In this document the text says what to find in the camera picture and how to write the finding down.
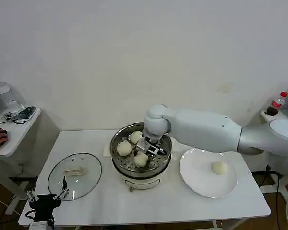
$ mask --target glass lid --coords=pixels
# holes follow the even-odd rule
[[[69,194],[64,200],[76,200],[93,190],[101,177],[101,164],[89,153],[76,153],[61,160],[51,171],[48,189],[60,194],[65,177]]]

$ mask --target white plate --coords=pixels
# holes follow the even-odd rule
[[[227,172],[215,174],[211,164],[223,161],[227,164]],[[222,153],[212,153],[201,149],[190,149],[180,160],[180,173],[185,183],[195,192],[210,198],[221,198],[232,193],[238,183],[238,175],[234,167]]]

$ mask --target white desk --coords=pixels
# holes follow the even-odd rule
[[[0,124],[0,128],[8,131],[9,137],[9,140],[0,148],[0,157],[8,157],[15,152],[20,142],[23,140],[29,129],[32,127],[33,123],[40,115],[40,112],[41,110],[38,108],[33,117],[24,124],[16,124],[14,122]],[[9,179],[7,173],[1,167],[0,184],[9,189],[19,199],[25,199],[24,190],[21,187],[18,187],[16,183]],[[7,213],[10,213],[10,210],[13,210],[14,206],[16,207],[19,199],[13,200],[12,208],[7,210]]]
[[[162,182],[148,190],[134,190],[121,180],[111,162],[103,156],[106,142],[115,130],[63,131],[37,180],[35,192],[48,194],[48,176],[52,168],[65,157],[79,152],[97,156],[102,164],[102,175],[97,186],[86,196],[65,201],[53,212],[56,226],[121,225],[166,222],[204,221],[212,219],[244,219],[270,214],[270,208],[258,188],[242,156],[226,153],[238,172],[235,191],[221,199],[201,196],[190,189],[179,171],[179,161],[190,147],[174,143],[174,153]],[[25,205],[19,224],[28,226],[25,217],[30,210]]]
[[[14,122],[8,122],[0,124],[0,128],[8,131],[9,140],[0,148],[0,157],[11,156],[20,142],[23,140],[29,129],[32,127],[38,116],[40,115],[41,109],[37,108],[33,117],[25,122],[24,124],[16,124]]]

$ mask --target floor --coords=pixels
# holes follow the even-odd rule
[[[263,176],[255,176],[255,179],[258,184],[263,180]],[[267,178],[264,185],[272,184],[272,179]],[[35,182],[30,183],[30,187],[34,187]],[[9,204],[12,200],[12,194],[0,185],[0,200],[5,204]],[[271,208],[271,215],[268,217],[262,218],[252,218],[236,228],[236,230],[278,230],[277,220],[276,220],[276,193],[275,194],[265,194],[269,207]],[[17,206],[16,211],[21,213],[25,202],[22,201]],[[279,225],[281,230],[288,230],[288,225],[286,221],[285,214],[286,203],[283,200],[283,197],[278,196],[278,217]],[[0,230],[25,230],[22,226],[18,225],[18,215],[14,213],[13,215],[5,215],[6,207],[0,203],[0,222],[5,222],[0,224]],[[117,230],[190,230],[190,229],[202,229],[202,228],[212,228],[211,222],[191,222],[191,223],[171,223],[171,224],[151,224],[151,225],[128,225],[128,226],[119,226],[115,228]],[[81,230],[99,230],[100,227],[81,227]],[[103,230],[114,229],[110,227],[103,227]]]

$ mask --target metal steamer tray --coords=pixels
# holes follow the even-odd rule
[[[110,142],[110,153],[115,168],[123,175],[133,179],[148,179],[157,176],[168,166],[171,159],[172,142],[170,137],[163,136],[156,146],[163,148],[166,156],[157,155],[145,167],[137,167],[133,159],[137,150],[136,145],[128,140],[128,136],[134,131],[141,131],[144,128],[144,122],[130,124],[118,131]],[[122,141],[128,141],[132,146],[132,152],[128,156],[121,156],[117,153],[117,145]]]

